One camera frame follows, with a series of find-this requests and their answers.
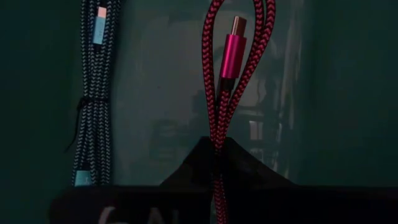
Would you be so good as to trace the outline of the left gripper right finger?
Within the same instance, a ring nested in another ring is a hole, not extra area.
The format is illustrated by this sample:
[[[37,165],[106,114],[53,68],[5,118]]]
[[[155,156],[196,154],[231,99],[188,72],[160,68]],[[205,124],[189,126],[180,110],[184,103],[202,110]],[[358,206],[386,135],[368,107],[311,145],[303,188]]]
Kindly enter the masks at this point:
[[[232,187],[293,187],[295,184],[267,167],[234,139],[224,140],[220,169]]]

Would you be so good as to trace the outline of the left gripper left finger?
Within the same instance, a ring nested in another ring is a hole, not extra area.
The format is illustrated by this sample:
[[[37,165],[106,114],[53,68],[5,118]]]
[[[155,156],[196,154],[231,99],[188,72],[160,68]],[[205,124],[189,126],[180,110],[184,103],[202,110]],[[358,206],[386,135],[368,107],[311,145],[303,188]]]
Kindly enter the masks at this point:
[[[162,183],[162,187],[209,187],[214,167],[213,145],[201,137],[181,165]]]

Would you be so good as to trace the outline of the teal plastic basket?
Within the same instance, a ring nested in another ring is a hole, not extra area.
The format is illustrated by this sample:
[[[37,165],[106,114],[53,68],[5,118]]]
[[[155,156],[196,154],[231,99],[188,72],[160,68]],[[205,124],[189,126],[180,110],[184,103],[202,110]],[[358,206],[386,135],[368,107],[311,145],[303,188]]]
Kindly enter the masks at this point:
[[[124,0],[113,182],[156,185],[208,134],[200,37],[211,0]],[[398,0],[276,0],[228,134],[308,185],[398,186]],[[71,182],[79,0],[0,0],[0,190]]]

